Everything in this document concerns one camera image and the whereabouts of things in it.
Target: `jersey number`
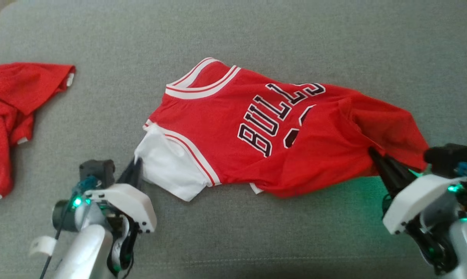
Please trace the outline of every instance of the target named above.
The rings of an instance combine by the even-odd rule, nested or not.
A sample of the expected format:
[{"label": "jersey number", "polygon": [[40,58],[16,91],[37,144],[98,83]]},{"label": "jersey number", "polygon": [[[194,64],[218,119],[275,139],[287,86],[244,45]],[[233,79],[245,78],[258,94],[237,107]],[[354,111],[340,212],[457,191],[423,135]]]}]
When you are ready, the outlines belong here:
[{"label": "jersey number", "polygon": [[[315,106],[315,105],[308,106],[304,110],[304,112],[300,115],[300,117],[299,117],[299,125],[300,126],[302,126],[302,122],[304,122],[304,120],[306,119],[307,113],[311,110],[311,108],[313,106]],[[294,144],[295,138],[297,137],[298,134],[299,134],[299,129],[297,129],[297,128],[292,128],[292,129],[290,129],[290,131],[288,131],[287,135],[283,139],[283,145],[285,146],[285,148],[292,147],[292,145]]]}]

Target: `green led light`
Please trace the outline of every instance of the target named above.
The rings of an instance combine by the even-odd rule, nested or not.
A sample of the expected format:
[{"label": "green led light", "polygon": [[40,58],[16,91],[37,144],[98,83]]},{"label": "green led light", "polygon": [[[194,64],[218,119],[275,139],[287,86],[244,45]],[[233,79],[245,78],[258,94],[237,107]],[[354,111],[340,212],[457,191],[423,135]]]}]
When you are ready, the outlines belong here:
[{"label": "green led light", "polygon": [[462,192],[464,188],[462,187],[462,185],[458,184],[458,185],[449,186],[447,190],[452,193],[457,193],[457,192]]},{"label": "green led light", "polygon": [[74,199],[73,206],[78,207],[79,205],[81,205],[81,198]]}]

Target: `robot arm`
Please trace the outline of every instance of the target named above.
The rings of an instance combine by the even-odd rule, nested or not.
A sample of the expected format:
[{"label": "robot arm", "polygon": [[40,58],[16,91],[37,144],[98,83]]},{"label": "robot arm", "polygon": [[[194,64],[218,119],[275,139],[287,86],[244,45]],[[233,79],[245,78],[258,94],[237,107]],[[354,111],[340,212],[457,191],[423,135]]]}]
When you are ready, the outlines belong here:
[{"label": "robot arm", "polygon": [[389,192],[382,204],[389,233],[410,235],[439,278],[467,279],[467,146],[426,151],[433,174],[421,177],[373,148],[369,153]]},{"label": "robot arm", "polygon": [[[81,164],[81,181],[72,190],[72,197],[56,203],[53,210],[56,237],[44,236],[32,243],[30,254],[49,256],[41,278],[62,230],[78,234],[54,278],[115,279],[120,272],[129,272],[137,234],[151,233],[157,225],[150,198],[140,191],[141,164],[140,159],[130,162],[116,183],[111,160]],[[50,247],[42,249],[42,243]]]}]

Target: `jersey armhole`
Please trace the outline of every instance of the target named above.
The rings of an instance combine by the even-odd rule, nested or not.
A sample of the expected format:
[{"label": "jersey armhole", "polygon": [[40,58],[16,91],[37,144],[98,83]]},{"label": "jersey armhole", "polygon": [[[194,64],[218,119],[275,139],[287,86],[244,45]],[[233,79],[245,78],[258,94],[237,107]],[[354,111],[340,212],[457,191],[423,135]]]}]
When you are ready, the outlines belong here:
[{"label": "jersey armhole", "polygon": [[219,177],[216,174],[216,171],[212,168],[209,162],[205,159],[203,154],[199,151],[199,149],[191,142],[187,137],[173,132],[169,129],[164,129],[163,127],[158,126],[155,123],[152,123],[150,120],[147,120],[143,129],[148,132],[149,130],[157,128],[159,129],[165,136],[168,141],[173,141],[180,145],[185,152],[189,155],[189,157],[194,161],[195,165],[197,166],[198,170],[207,177],[208,181],[206,183],[207,187],[217,186],[220,185],[221,182]]}]

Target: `gray fabric surface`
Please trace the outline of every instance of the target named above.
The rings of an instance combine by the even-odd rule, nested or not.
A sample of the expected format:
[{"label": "gray fabric surface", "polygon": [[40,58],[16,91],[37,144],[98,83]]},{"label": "gray fabric surface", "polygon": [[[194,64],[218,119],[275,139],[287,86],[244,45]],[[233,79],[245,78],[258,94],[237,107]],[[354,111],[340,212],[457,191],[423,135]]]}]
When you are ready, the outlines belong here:
[{"label": "gray fabric surface", "polygon": [[[0,64],[78,72],[12,156],[0,279],[39,276],[45,258],[27,258],[28,245],[54,235],[51,209],[79,163],[110,158],[119,174],[164,85],[208,56],[288,83],[355,88],[409,110],[430,145],[467,145],[467,0],[17,2],[0,13]],[[130,278],[433,277],[414,242],[382,225],[377,178],[288,200],[246,185],[190,203],[145,190],[159,223],[138,238]],[[73,237],[62,234],[50,270]]]}]

